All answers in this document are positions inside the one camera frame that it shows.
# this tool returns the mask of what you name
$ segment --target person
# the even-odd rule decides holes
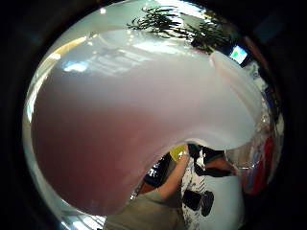
[[[158,188],[138,195],[118,214],[107,216],[104,230],[186,229],[181,206],[172,207],[168,200],[179,191],[189,160],[188,146],[184,145],[184,151],[166,181]]]

